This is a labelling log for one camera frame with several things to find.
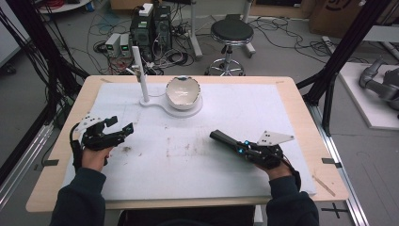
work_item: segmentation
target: black sleeve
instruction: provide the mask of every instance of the black sleeve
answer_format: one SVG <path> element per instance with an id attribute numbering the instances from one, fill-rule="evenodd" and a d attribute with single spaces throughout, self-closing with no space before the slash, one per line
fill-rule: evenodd
<path id="1" fill-rule="evenodd" d="M 272 200 L 266 206 L 267 225 L 319 225 L 319 213 L 308 193 L 298 192 L 293 176 L 269 182 Z"/>
<path id="2" fill-rule="evenodd" d="M 105 176 L 81 168 L 68 186 L 58 192 L 50 225 L 104 225 L 105 200 L 101 195 Z"/>

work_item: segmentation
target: table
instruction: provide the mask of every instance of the table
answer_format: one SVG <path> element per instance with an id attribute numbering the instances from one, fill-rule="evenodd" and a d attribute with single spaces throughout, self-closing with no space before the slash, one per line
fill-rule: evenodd
<path id="1" fill-rule="evenodd" d="M 167 83 L 173 76 L 149 76 L 148 83 Z M 284 107 L 295 130 L 296 139 L 308 163 L 317 194 L 314 201 L 343 201 L 348 198 L 347 190 L 333 164 L 324 164 L 322 158 L 330 158 L 323 140 L 315 127 L 311 115 L 302 101 L 294 81 L 289 77 L 213 77 L 195 76 L 200 84 L 275 84 Z M 76 100 L 64 128 L 55 144 L 49 159 L 59 159 L 55 167 L 45 167 L 26 205 L 29 212 L 49 212 L 54 209 L 57 191 L 63 182 L 63 175 L 72 154 L 69 145 L 69 132 L 91 109 L 97 92 L 103 83 L 135 83 L 132 76 L 91 76 Z M 156 200 L 156 201 L 117 201 L 106 202 L 106 209 L 159 208 L 182 206 L 212 206 L 236 204 L 263 204 L 265 197 L 235 197 L 200 200 Z"/>

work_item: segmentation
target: gray floor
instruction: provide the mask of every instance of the gray floor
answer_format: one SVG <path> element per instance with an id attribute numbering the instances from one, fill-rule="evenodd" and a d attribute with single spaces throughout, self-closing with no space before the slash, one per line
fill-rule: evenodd
<path id="1" fill-rule="evenodd" d="M 92 51 L 92 45 L 96 41 L 106 40 L 106 36 L 94 35 L 99 34 L 99 31 L 105 31 L 99 24 L 125 22 L 114 30 L 123 32 L 130 25 L 129 18 L 128 13 L 116 14 L 107 4 L 98 7 L 92 13 L 78 9 L 56 15 L 60 30 L 72 48 L 73 56 L 90 74 L 107 73 L 105 71 L 106 59 Z M 197 19 L 198 27 L 205 24 L 200 34 L 209 34 L 210 25 L 207 23 L 212 20 L 211 17 Z M 309 33 L 306 21 L 289 21 L 288 29 L 301 35 L 303 45 L 308 45 L 310 41 L 321 40 L 320 36 Z M 278 45 L 293 47 L 296 42 L 295 38 L 289 37 L 281 30 L 266 31 L 266 35 Z M 165 69 L 165 74 L 204 74 L 206 67 L 213 60 L 222 57 L 220 54 L 222 46 L 209 36 L 199 36 L 199 44 L 204 53 L 202 60 L 195 61 L 189 67 L 176 66 Z M 303 56 L 293 48 L 273 46 L 260 31 L 256 31 L 252 44 L 257 51 L 252 58 L 248 58 L 242 50 L 234 50 L 233 53 L 233 58 L 245 66 L 247 75 L 291 76 L 299 82 L 319 72 L 324 66 L 324 63 Z M 373 62 L 376 57 L 382 55 L 390 64 L 398 63 L 380 46 L 374 47 L 374 45 L 377 43 L 364 42 L 354 57 Z M 317 56 L 309 48 L 300 51 L 325 62 L 328 60 L 328 56 Z M 96 69 L 99 65 L 96 61 L 93 63 L 84 52 L 90 52 L 105 70 Z M 17 73 L 13 75 L 2 73 L 0 76 L 1 164 L 39 115 L 45 101 L 44 85 L 34 73 L 27 58 L 23 54 L 18 54 L 11 62 L 17 68 Z M 398 225 L 399 194 L 396 191 L 399 190 L 399 179 L 396 171 L 399 170 L 397 166 L 399 132 L 369 129 L 342 82 L 337 79 L 331 115 L 331 133 L 370 225 Z M 43 148 L 31 170 L 25 175 L 14 195 L 0 212 L 0 225 L 45 225 L 50 221 L 49 213 L 31 214 L 27 213 L 24 207 L 40 176 L 40 172 L 34 170 L 34 167 L 40 163 L 42 155 L 50 147 L 52 140 L 49 140 L 49 144 Z M 347 209 L 343 202 L 334 204 L 338 209 Z M 317 206 L 321 225 L 353 225 L 348 213 L 343 211 L 337 215 L 335 212 L 325 211 L 325 209 L 332 209 L 333 203 L 318 202 Z M 116 225 L 118 214 L 118 211 L 107 211 L 105 225 Z"/>

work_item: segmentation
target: stool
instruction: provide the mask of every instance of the stool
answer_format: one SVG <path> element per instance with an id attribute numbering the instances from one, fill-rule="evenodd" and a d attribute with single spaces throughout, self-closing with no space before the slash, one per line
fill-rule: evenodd
<path id="1" fill-rule="evenodd" d="M 211 27 L 211 36 L 214 40 L 225 44 L 222 54 L 224 58 L 215 60 L 205 72 L 206 75 L 213 75 L 214 71 L 218 75 L 246 75 L 244 67 L 236 60 L 231 59 L 232 47 L 242 46 L 251 42 L 253 29 L 249 24 L 241 20 L 224 19 L 214 23 Z"/>

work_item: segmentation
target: white bowl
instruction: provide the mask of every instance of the white bowl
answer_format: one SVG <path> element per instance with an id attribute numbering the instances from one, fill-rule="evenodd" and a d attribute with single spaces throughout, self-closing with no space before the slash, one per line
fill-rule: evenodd
<path id="1" fill-rule="evenodd" d="M 175 77 L 167 85 L 167 98 L 178 110 L 191 109 L 200 99 L 200 84 L 191 77 Z"/>

